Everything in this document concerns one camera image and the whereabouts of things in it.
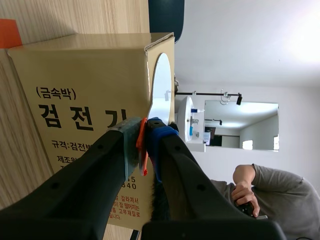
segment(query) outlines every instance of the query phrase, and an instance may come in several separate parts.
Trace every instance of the circular hole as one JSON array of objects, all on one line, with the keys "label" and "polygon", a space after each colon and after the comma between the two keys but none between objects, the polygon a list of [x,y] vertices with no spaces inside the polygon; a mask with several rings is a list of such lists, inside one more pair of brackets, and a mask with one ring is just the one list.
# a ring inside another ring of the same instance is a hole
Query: circular hole
[{"label": "circular hole", "polygon": [[206,187],[202,184],[199,184],[198,186],[196,186],[196,189],[198,189],[200,191],[204,191],[204,190],[206,190]]},{"label": "circular hole", "polygon": [[59,188],[59,186],[60,186],[60,183],[54,182],[54,183],[51,185],[51,188],[52,188],[52,189],[57,189],[57,188]]}]

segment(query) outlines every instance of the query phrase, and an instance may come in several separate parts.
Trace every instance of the cardboard box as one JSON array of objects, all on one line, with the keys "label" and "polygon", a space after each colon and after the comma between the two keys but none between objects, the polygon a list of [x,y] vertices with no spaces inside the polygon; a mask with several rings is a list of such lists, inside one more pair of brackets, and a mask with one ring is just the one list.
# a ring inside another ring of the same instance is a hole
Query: cardboard box
[{"label": "cardboard box", "polygon": [[[55,173],[116,123],[148,115],[161,53],[174,89],[174,43],[172,33],[75,34],[8,51]],[[109,224],[140,230],[150,220],[151,163],[148,171],[142,177],[137,168],[122,185]]]}]

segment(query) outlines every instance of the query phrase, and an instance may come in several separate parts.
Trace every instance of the faucet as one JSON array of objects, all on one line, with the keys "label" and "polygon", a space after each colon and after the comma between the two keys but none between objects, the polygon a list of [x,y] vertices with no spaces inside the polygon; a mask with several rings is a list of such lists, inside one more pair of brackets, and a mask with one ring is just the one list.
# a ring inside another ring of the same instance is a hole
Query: faucet
[{"label": "faucet", "polygon": [[199,123],[199,119],[194,119],[192,116],[190,118],[190,124],[198,124]]}]

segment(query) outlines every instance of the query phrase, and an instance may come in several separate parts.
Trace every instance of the window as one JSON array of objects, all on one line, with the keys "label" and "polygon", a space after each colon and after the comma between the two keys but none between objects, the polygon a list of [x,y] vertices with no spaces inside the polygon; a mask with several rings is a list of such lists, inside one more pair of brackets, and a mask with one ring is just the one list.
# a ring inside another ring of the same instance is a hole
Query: window
[{"label": "window", "polygon": [[245,150],[252,150],[254,145],[254,141],[248,140],[242,142],[242,148]]},{"label": "window", "polygon": [[273,150],[279,151],[279,135],[273,138]]}]

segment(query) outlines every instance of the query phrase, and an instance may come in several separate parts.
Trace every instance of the person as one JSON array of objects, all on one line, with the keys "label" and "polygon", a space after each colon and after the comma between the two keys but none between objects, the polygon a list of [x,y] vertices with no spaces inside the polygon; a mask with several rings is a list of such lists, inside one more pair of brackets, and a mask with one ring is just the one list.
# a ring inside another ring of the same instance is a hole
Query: person
[{"label": "person", "polygon": [[233,181],[211,180],[231,204],[251,203],[254,217],[277,222],[289,240],[320,239],[320,197],[306,179],[252,164],[237,166]]}]

